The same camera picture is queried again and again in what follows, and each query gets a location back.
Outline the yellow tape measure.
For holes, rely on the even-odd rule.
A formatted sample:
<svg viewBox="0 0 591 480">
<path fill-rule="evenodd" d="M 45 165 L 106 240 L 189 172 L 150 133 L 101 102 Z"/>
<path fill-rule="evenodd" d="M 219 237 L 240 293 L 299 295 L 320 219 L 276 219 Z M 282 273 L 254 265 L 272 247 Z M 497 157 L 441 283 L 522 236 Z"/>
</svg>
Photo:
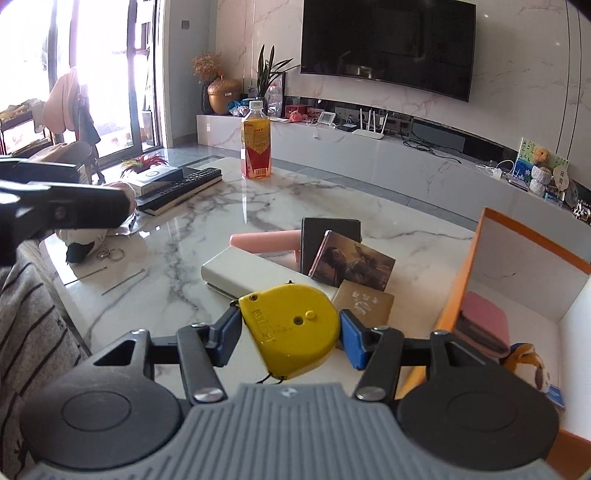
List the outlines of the yellow tape measure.
<svg viewBox="0 0 591 480">
<path fill-rule="evenodd" d="M 290 380 L 318 368 L 339 340 L 339 313 L 317 288 L 287 283 L 238 299 L 270 376 Z"/>
</svg>

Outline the green potted plant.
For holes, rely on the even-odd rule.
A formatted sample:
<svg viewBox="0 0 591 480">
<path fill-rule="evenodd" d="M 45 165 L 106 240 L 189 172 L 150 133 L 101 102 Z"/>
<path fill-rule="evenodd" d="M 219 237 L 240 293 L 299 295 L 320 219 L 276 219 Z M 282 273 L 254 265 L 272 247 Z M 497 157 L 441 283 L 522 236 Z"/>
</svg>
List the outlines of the green potted plant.
<svg viewBox="0 0 591 480">
<path fill-rule="evenodd" d="M 257 59 L 256 69 L 256 92 L 257 99 L 266 104 L 266 93 L 270 84 L 276 81 L 283 74 L 290 72 L 298 67 L 293 58 L 283 60 L 276 59 L 276 47 L 270 47 L 270 52 L 266 53 L 266 45 L 260 47 L 259 59 Z"/>
</svg>

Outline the white wifi router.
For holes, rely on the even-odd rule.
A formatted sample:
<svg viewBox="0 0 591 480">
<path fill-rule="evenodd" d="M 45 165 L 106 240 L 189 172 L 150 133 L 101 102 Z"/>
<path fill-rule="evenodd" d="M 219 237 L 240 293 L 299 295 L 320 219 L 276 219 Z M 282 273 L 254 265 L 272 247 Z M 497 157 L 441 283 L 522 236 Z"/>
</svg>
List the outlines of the white wifi router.
<svg viewBox="0 0 591 480">
<path fill-rule="evenodd" d="M 380 116 L 372 109 L 367 112 L 361 110 L 359 127 L 356 128 L 356 130 L 353 130 L 353 134 L 374 140 L 382 140 L 385 137 L 388 119 L 388 113 Z"/>
</svg>

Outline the black remote keyboard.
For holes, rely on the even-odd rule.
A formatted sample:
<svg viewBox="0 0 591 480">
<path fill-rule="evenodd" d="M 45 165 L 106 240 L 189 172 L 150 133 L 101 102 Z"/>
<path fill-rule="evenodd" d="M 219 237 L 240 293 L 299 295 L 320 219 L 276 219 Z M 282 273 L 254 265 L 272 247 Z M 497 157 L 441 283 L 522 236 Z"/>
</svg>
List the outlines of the black remote keyboard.
<svg viewBox="0 0 591 480">
<path fill-rule="evenodd" d="M 156 210 L 160 204 L 166 205 L 180 196 L 199 188 L 207 188 L 222 179 L 221 169 L 207 167 L 204 169 L 183 168 L 180 176 L 174 180 L 166 180 L 154 190 L 137 198 L 139 209 Z"/>
</svg>

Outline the illustrated card box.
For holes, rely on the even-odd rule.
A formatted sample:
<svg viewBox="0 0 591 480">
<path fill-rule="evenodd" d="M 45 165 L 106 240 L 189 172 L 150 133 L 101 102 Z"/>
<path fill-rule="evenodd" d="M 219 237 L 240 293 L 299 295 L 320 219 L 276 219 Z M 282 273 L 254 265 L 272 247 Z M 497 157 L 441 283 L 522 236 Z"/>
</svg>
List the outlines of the illustrated card box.
<svg viewBox="0 0 591 480">
<path fill-rule="evenodd" d="M 349 280 L 375 290 L 387 288 L 396 260 L 367 245 L 328 230 L 308 275 L 315 281 L 339 288 Z"/>
</svg>

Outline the pink case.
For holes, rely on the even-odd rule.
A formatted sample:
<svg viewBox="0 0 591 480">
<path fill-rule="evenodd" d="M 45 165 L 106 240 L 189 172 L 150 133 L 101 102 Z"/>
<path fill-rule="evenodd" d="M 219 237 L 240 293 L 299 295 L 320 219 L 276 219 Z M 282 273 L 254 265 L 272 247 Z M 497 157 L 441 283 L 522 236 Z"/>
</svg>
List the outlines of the pink case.
<svg viewBox="0 0 591 480">
<path fill-rule="evenodd" d="M 463 297 L 454 334 L 490 357 L 502 358 L 509 354 L 510 335 L 505 312 L 473 291 Z"/>
</svg>

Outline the black wall television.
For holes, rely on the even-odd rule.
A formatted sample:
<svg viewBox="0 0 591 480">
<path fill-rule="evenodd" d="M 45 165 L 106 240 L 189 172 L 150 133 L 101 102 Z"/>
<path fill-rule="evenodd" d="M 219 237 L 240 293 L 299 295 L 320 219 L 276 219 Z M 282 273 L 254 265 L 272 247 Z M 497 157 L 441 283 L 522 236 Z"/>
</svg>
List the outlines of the black wall television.
<svg viewBox="0 0 591 480">
<path fill-rule="evenodd" d="M 386 82 L 467 102 L 476 14 L 466 1 L 305 1 L 301 73 Z"/>
</svg>

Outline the plush toy keychain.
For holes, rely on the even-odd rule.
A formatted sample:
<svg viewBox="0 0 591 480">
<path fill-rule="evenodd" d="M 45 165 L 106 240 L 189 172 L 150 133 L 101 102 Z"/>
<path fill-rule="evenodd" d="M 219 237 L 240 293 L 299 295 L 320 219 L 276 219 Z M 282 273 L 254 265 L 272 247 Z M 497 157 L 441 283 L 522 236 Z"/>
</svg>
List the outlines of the plush toy keychain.
<svg viewBox="0 0 591 480">
<path fill-rule="evenodd" d="M 520 379 L 546 394 L 550 387 L 550 372 L 531 343 L 515 343 L 500 364 Z"/>
</svg>

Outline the gold square box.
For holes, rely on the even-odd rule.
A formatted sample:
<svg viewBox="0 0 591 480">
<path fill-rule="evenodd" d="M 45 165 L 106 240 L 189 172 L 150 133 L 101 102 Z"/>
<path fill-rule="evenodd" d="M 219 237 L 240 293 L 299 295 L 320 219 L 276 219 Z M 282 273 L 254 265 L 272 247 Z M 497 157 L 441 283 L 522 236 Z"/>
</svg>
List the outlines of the gold square box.
<svg viewBox="0 0 591 480">
<path fill-rule="evenodd" d="M 339 311 L 348 309 L 366 327 L 374 328 L 386 326 L 389 323 L 394 296 L 344 280 L 332 297 L 332 305 Z"/>
</svg>

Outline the orange cardboard box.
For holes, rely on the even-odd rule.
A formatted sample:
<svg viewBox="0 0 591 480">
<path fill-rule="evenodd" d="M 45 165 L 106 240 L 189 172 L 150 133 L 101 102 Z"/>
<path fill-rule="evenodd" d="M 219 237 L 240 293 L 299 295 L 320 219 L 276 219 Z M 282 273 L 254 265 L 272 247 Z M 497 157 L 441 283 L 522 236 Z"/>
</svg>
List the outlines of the orange cardboard box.
<svg viewBox="0 0 591 480">
<path fill-rule="evenodd" d="M 464 295 L 501 308 L 510 348 L 531 343 L 544 394 L 454 334 Z M 405 460 L 425 479 L 586 479 L 590 475 L 590 266 L 526 225 L 482 213 L 397 416 Z"/>
</svg>

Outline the striped grey cloth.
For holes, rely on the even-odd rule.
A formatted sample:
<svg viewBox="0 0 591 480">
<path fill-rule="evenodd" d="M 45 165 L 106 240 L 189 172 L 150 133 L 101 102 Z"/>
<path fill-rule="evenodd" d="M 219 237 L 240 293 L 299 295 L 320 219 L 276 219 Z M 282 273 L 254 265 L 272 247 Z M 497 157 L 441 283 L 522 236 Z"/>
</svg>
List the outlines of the striped grey cloth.
<svg viewBox="0 0 591 480">
<path fill-rule="evenodd" d="M 17 479 L 32 459 L 19 420 L 24 403 L 70 371 L 87 353 L 68 324 L 39 243 L 17 250 L 1 269 L 1 474 Z"/>
</svg>

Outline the bronze round vase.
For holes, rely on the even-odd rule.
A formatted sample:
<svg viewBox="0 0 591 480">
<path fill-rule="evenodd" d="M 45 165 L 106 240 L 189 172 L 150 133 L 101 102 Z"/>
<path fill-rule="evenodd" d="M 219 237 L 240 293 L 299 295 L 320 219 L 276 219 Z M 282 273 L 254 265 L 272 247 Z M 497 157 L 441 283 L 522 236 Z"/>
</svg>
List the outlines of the bronze round vase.
<svg viewBox="0 0 591 480">
<path fill-rule="evenodd" d="M 233 78 L 217 78 L 207 86 L 211 109 L 215 114 L 228 114 L 228 105 L 242 95 L 242 81 Z"/>
</svg>

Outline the red artificial flower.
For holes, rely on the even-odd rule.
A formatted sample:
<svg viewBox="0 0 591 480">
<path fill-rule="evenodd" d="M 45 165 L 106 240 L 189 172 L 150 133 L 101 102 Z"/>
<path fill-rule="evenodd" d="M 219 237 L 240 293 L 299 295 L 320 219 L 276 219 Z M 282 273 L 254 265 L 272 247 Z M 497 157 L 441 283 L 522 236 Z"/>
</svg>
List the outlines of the red artificial flower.
<svg viewBox="0 0 591 480">
<path fill-rule="evenodd" d="M 139 157 L 135 157 L 129 160 L 124 160 L 121 165 L 123 170 L 121 172 L 121 177 L 129 173 L 142 173 L 153 166 L 160 166 L 160 165 L 167 165 L 167 160 L 160 156 L 160 155 L 152 155 L 149 156 L 147 154 L 142 154 Z"/>
</svg>

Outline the orange drink bottle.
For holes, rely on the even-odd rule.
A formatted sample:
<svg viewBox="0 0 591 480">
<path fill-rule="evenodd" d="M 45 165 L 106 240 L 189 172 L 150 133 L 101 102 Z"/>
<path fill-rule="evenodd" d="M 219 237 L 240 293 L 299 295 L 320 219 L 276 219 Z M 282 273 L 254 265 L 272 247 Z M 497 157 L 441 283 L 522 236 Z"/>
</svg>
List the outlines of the orange drink bottle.
<svg viewBox="0 0 591 480">
<path fill-rule="evenodd" d="M 263 100 L 249 102 L 249 113 L 242 119 L 242 176 L 263 179 L 271 174 L 270 119 L 263 111 Z"/>
</svg>

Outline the white rectangular box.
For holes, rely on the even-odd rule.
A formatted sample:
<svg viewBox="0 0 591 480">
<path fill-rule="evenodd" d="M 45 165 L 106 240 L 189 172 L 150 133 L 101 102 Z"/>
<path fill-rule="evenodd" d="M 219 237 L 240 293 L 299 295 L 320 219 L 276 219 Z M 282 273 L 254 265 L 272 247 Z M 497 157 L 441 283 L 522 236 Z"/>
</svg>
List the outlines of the white rectangular box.
<svg viewBox="0 0 591 480">
<path fill-rule="evenodd" d="M 211 288 L 231 298 L 293 282 L 317 288 L 332 299 L 337 288 L 274 263 L 256 254 L 229 246 L 201 266 L 201 278 Z"/>
</svg>

